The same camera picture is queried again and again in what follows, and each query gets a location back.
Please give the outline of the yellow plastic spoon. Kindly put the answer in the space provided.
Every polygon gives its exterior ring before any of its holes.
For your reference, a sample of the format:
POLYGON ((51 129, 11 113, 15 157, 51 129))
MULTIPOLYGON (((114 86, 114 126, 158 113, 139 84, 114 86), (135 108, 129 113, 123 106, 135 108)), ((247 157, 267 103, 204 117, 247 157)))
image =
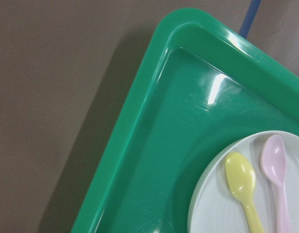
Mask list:
POLYGON ((253 166, 244 155, 230 152, 225 159, 225 174, 231 194, 244 209, 250 232, 263 233, 264 228, 253 201, 256 188, 253 166))

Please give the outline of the white round plate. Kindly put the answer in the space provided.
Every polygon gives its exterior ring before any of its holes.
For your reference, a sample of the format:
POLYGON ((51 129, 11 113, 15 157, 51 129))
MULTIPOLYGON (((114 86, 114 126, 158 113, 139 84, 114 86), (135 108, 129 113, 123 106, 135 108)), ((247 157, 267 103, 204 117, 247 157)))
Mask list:
POLYGON ((276 189, 261 169, 265 142, 273 135, 283 140, 286 157, 285 190, 291 231, 299 233, 299 136, 284 131, 252 134, 228 145, 203 171, 193 192, 187 220, 189 233, 248 233, 241 203, 230 192, 225 159, 230 152, 242 154, 256 174, 253 201, 266 233, 276 232, 276 189))

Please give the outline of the pink plastic spoon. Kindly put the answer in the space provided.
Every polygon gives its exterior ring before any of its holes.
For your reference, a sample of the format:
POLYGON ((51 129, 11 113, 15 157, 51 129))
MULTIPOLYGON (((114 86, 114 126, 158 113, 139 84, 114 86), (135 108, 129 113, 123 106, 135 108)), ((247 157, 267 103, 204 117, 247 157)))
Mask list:
POLYGON ((285 146, 280 135, 272 135, 264 143, 260 156, 260 166, 274 189, 276 232, 290 233, 291 224, 285 189, 287 161, 285 146))

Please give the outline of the green plastic tray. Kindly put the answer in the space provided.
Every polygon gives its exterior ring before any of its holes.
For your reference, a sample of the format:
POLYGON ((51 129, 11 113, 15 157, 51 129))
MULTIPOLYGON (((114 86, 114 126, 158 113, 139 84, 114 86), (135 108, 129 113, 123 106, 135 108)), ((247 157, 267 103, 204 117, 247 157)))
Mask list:
POLYGON ((259 132, 299 136, 299 78, 204 11, 158 25, 116 121, 74 233, 186 233, 189 204, 209 163, 253 137, 255 204, 275 231, 259 132))

